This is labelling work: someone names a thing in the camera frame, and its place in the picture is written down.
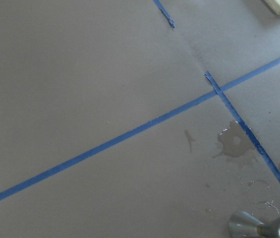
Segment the steel double jigger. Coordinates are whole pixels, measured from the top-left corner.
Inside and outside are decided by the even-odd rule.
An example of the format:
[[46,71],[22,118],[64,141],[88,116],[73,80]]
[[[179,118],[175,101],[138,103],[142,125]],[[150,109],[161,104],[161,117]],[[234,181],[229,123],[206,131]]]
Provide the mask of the steel double jigger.
[[229,219],[228,231],[232,238],[280,238],[280,217],[263,223],[247,212],[235,212]]

